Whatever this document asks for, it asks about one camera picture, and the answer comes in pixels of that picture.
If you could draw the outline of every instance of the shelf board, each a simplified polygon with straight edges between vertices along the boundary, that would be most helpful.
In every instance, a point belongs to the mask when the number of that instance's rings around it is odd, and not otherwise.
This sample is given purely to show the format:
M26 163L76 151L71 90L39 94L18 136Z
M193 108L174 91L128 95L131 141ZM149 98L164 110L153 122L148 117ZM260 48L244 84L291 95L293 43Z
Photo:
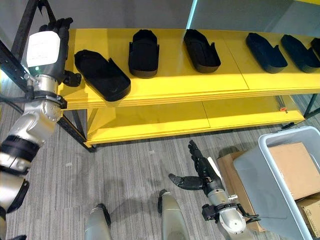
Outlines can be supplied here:
M281 38L283 34L258 33L266 38L273 47L279 45L279 49L288 63L283 71L275 74L265 72L254 58L246 44L248 32L224 31L222 34L250 91L287 90L297 94L300 90L307 89L314 92L319 91L320 69L314 73L305 73L299 70L282 47ZM300 35L294 35L294 37L299 39L306 48L311 46L313 37Z
M116 103L104 101L85 81L79 87L59 86L68 102L68 109L87 108L98 103L104 106L136 106L158 104L160 99L189 99L211 95L217 92L247 90L237 64L235 63L219 31L203 32L208 41L215 42L222 65L213 73L197 72L183 43L184 29L152 29L157 36L159 48L158 72L155 77L142 79L129 72L129 42L138 29L71 29L66 69L78 72L74 65L74 54L87 49L99 52L114 62L131 79L131 92Z
M87 144L205 131L210 127L202 102L105 107L87 111Z
M283 96L287 113L278 110L274 96L204 101L203 106L212 130L237 129L287 122L304 117L290 96Z
M280 44L288 62L282 72L262 70L246 46L248 32L200 30L215 42L221 66L210 74L197 72L183 43L184 29L152 29L160 44L159 67L155 77L137 78L128 68L129 42L138 29L71 29L66 69L78 72L73 55L83 49L112 57L131 79L131 92L124 99L107 102L84 80L79 87L59 86L59 94L68 102L67 110L104 107L131 107L158 104L252 98L320 92L320 70L301 72ZM260 33L274 46L283 34ZM306 47L312 37L297 36Z
M88 109L86 144L302 121L293 100L283 99L288 113L273 96Z

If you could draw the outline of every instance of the black joint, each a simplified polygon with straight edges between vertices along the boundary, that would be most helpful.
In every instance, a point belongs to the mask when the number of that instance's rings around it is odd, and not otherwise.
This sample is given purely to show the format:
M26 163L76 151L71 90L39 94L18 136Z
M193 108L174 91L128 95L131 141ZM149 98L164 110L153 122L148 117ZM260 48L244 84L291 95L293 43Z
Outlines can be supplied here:
M202 216L205 221L217 220L219 213L216 211L215 206L206 204L202 206Z
M26 240L27 236L26 235L20 235L20 236L16 236L14 238L11 238L9 240Z
M0 218L6 220L6 210L2 206L0 206Z
M109 212L106 208L106 206L103 204L103 203L100 203L96 206L96 208L100 208L103 210L103 214L104 214L104 219L106 221L106 224L108 224L109 228L110 228L110 225L111 225L111 218L110 218L110 215L109 215Z
M24 202L25 196L28 192L28 189L29 189L29 182L26 180L23 180L23 184L18 194L16 195L15 199L13 200L12 204L7 210L8 214L21 207L22 203Z
M0 148L5 154L32 162L40 147L37 144L19 136L9 135L2 142Z

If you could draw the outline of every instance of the cardboard box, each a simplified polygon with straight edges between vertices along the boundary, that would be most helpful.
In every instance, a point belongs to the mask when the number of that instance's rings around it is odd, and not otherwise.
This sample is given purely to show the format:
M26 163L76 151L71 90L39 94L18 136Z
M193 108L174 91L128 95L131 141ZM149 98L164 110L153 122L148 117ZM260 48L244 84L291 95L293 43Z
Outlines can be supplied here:
M320 192L320 174L302 142L269 147L293 199Z
M318 199L318 200L320 200L320 192L318 192L316 194L313 194L313 195L310 195L307 198L308 199Z
M251 215L255 215L255 211L250 203L246 190L238 176L237 170L234 167L234 159L242 155L244 152L234 152L217 159L218 167L225 183L226 190L229 195L236 194L238 201L243 206L244 210ZM248 229L257 232L263 232L263 229L259 222L252 222L247 225Z
M303 199L297 203L301 215L310 233L320 238L320 199Z

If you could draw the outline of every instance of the robotic hand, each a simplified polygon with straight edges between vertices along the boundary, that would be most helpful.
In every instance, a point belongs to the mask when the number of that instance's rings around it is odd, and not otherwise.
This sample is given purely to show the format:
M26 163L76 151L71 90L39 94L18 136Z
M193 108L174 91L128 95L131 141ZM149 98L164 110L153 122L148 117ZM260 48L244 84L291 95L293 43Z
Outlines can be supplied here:
M194 141L188 145L194 168L198 176L176 176L169 174L170 180L179 188L185 190L203 190L212 205L202 207L202 215L205 221L215 220L218 229L226 240L250 240L253 239L246 228L244 217L250 218L247 223L260 220L258 215L245 213L240 204L230 202L214 161L205 158Z
M28 92L25 97L0 97L4 102L25 103L24 113L0 146L0 240L6 239L6 214L22 205L28 191L29 182L23 175L54 132L61 109L67 107L67 102L58 95L58 85L64 82L76 87L81 81L79 73L65 71L72 22L72 18L50 22L29 37L26 58L31 75L24 76Z

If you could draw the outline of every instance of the cable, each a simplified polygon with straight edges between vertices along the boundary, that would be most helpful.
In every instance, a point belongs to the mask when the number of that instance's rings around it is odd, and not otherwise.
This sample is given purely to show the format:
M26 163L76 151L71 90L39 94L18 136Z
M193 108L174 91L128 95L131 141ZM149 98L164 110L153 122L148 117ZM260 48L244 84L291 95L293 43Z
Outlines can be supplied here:
M22 110L22 108L20 108L18 105L14 104L11 101L7 101L7 100L0 100L0 102L8 104L10 107L12 107L14 110L16 110L18 113L23 114L24 111Z

